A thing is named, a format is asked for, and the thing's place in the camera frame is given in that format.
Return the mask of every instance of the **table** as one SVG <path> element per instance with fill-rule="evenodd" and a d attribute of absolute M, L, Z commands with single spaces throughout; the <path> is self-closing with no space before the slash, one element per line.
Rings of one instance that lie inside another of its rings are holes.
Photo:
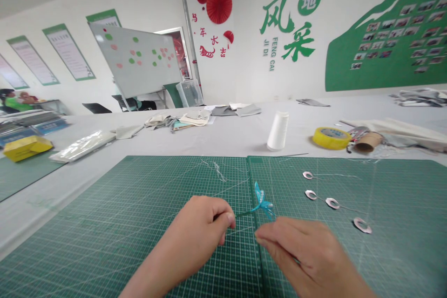
<path fill-rule="evenodd" d="M 114 141 L 111 145 L 88 155 L 78 162 L 67 164 L 43 179 L 28 186 L 0 203 L 0 215 L 8 220 L 0 222 L 0 259 L 14 250 L 49 219 L 55 211 L 33 207 L 37 197 L 51 199 L 51 206 L 62 209 L 128 155 L 166 156 L 282 156 L 309 153 L 313 157 L 360 158 L 345 150 L 330 151 L 317 147 L 311 136 L 317 127 L 337 127 L 341 119 L 364 120 L 391 117 L 403 122 L 447 133 L 445 108 L 401 107 L 386 95 L 336 97 L 319 99 L 331 107 L 311 107 L 296 101 L 258 103 L 262 113 L 249 117 L 219 117 L 214 124 L 192 127 L 171 134 L 168 129 L 141 130 L 134 138 Z M 111 113 L 85 116 L 67 116 L 72 125 L 49 134 L 56 150 L 63 149 L 94 131 L 116 129 L 119 126 L 143 124 L 153 115 L 166 113 L 182 116 L 189 109 L 144 111 L 139 113 Z M 270 152 L 266 142 L 276 111 L 290 113 L 286 148 Z M 428 159 L 447 166 L 447 155 L 428 155 L 418 149 L 408 149 L 387 157 L 389 159 Z"/>
<path fill-rule="evenodd" d="M 30 104 L 30 106 L 32 106 L 34 109 L 40 109 L 40 108 L 44 109 L 43 106 L 51 104 L 51 103 L 56 104 L 56 110 L 55 110 L 56 112 L 58 112 L 59 114 L 64 114 L 62 112 L 61 101 L 59 99 L 47 100 L 47 101 L 44 101 L 44 102 L 36 102 L 34 104 Z"/>

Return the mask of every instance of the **photo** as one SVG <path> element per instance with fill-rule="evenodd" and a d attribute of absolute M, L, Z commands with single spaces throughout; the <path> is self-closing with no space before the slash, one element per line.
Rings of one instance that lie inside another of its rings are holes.
<path fill-rule="evenodd" d="M 429 64 L 439 64 L 444 60 L 445 56 L 433 57 Z"/>
<path fill-rule="evenodd" d="M 413 51 L 413 53 L 411 54 L 411 58 L 422 57 L 423 55 L 425 55 L 426 52 L 427 52 L 427 49 L 420 49 L 420 50 Z"/>
<path fill-rule="evenodd" d="M 373 40 L 373 38 L 374 38 L 374 33 L 372 33 L 372 34 L 365 34 L 365 36 L 363 36 L 363 40 L 364 41 L 372 41 Z"/>
<path fill-rule="evenodd" d="M 415 9 L 416 8 L 416 4 L 414 4 L 414 5 L 408 5 L 408 6 L 404 6 L 403 8 L 402 8 L 402 10 L 400 11 L 400 15 L 407 15 L 407 14 L 410 14 L 412 11 L 413 11 L 413 9 Z"/>
<path fill-rule="evenodd" d="M 442 17 L 444 16 L 446 12 L 435 12 L 432 13 L 429 17 L 428 17 L 428 21 L 427 22 L 436 22 L 442 19 Z"/>
<path fill-rule="evenodd" d="M 420 67 L 420 68 L 417 68 L 416 69 L 416 71 L 414 72 L 415 74 L 418 74 L 418 73 L 424 73 L 424 72 L 426 72 L 428 70 L 428 67 Z"/>
<path fill-rule="evenodd" d="M 432 37 L 438 33 L 439 27 L 427 29 L 427 31 L 422 35 L 422 37 Z"/>
<path fill-rule="evenodd" d="M 436 0 L 421 3 L 421 5 L 418 8 L 418 12 L 425 12 L 427 10 L 432 9 L 435 2 Z"/>
<path fill-rule="evenodd" d="M 372 44 L 371 50 L 380 49 L 383 47 L 384 44 L 385 44 L 385 42 L 374 42 Z"/>
<path fill-rule="evenodd" d="M 404 36 L 415 35 L 419 30 L 419 27 L 409 27 L 404 32 Z"/>
<path fill-rule="evenodd" d="M 360 44 L 359 51 L 366 51 L 369 49 L 370 46 L 371 46 L 371 43 Z"/>
<path fill-rule="evenodd" d="M 367 54 L 366 58 L 373 59 L 373 58 L 376 58 L 378 55 L 379 55 L 379 53 L 376 51 L 376 52 Z"/>
<path fill-rule="evenodd" d="M 410 23 L 410 24 L 419 24 L 419 23 L 422 23 L 422 22 L 424 22 L 424 19 L 425 19 L 425 15 L 418 15 L 418 16 L 415 16 L 415 17 L 413 17 L 413 18 L 411 19 L 411 23 Z"/>
<path fill-rule="evenodd" d="M 368 28 L 366 28 L 366 32 L 377 30 L 380 26 L 380 22 L 370 23 Z"/>
<path fill-rule="evenodd" d="M 391 56 L 392 50 L 389 51 L 384 51 L 382 52 L 382 54 L 380 55 L 379 58 L 388 58 L 389 56 Z"/>
<path fill-rule="evenodd" d="M 424 45 L 426 40 L 416 40 L 411 42 L 410 47 L 421 47 Z"/>
<path fill-rule="evenodd" d="M 402 36 L 402 34 L 404 33 L 404 30 L 405 30 L 404 28 L 392 30 L 391 34 L 390 34 L 390 38 Z"/>
<path fill-rule="evenodd" d="M 353 63 L 351 65 L 351 70 L 357 70 L 360 69 L 360 67 L 362 66 L 362 63 Z"/>
<path fill-rule="evenodd" d="M 386 41 L 385 47 L 394 47 L 396 45 L 396 43 L 397 43 L 397 40 Z"/>
<path fill-rule="evenodd" d="M 412 66 L 424 65 L 426 61 L 427 61 L 427 58 L 419 58 L 419 59 L 414 61 Z"/>
<path fill-rule="evenodd" d="M 442 37 L 436 37 L 427 41 L 427 47 L 434 47 L 441 43 Z"/>
<path fill-rule="evenodd" d="M 354 57 L 354 60 L 359 61 L 359 60 L 365 59 L 365 56 L 366 56 L 366 53 L 356 54 Z"/>
<path fill-rule="evenodd" d="M 396 20 L 383 21 L 382 22 L 382 29 L 391 28 L 395 22 L 396 22 Z"/>
<path fill-rule="evenodd" d="M 388 35 L 390 34 L 390 31 L 385 31 L 385 32 L 378 32 L 377 33 L 377 39 L 378 40 L 384 40 L 385 38 L 388 38 Z"/>
<path fill-rule="evenodd" d="M 435 9 L 444 9 L 447 7 L 447 0 L 439 0 Z"/>
<path fill-rule="evenodd" d="M 433 48 L 428 51 L 427 56 L 437 56 L 441 53 L 442 48 Z"/>

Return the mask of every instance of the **cardboard tube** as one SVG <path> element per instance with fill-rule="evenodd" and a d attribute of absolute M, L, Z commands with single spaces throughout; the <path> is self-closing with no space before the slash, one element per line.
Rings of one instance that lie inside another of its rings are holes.
<path fill-rule="evenodd" d="M 381 144 L 382 141 L 382 135 L 371 132 L 362 136 L 362 138 L 355 144 L 354 149 L 359 152 L 373 152 L 374 148 Z"/>

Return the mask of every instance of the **hand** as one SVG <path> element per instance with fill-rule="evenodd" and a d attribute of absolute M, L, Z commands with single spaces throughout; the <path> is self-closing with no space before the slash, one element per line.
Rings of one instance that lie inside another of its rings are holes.
<path fill-rule="evenodd" d="M 278 217 L 255 235 L 301 298 L 376 297 L 325 224 Z"/>
<path fill-rule="evenodd" d="M 120 297 L 162 297 L 195 274 L 225 242 L 236 220 L 223 199 L 192 197 L 127 283 Z"/>

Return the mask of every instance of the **cutting mat grid lines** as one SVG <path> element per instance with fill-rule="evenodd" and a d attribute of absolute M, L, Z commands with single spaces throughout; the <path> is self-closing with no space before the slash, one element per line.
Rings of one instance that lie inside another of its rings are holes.
<path fill-rule="evenodd" d="M 279 216 L 326 223 L 360 273 L 381 297 L 444 297 L 447 269 L 447 169 L 433 161 L 347 160 L 337 158 L 247 158 L 252 180 L 265 190 Z M 319 179 L 307 180 L 309 171 Z M 325 176 L 342 174 L 347 176 Z M 343 208 L 333 210 L 305 196 L 313 190 Z M 262 224 L 268 222 L 256 213 Z M 354 228 L 365 219 L 371 235 Z M 270 255 L 261 250 L 268 297 L 296 293 Z"/>
<path fill-rule="evenodd" d="M 0 296 L 117 296 L 191 196 L 218 195 L 240 213 L 250 188 L 245 158 L 128 156 L 0 263 Z M 260 296 L 255 229 L 253 217 L 238 220 L 170 295 Z"/>

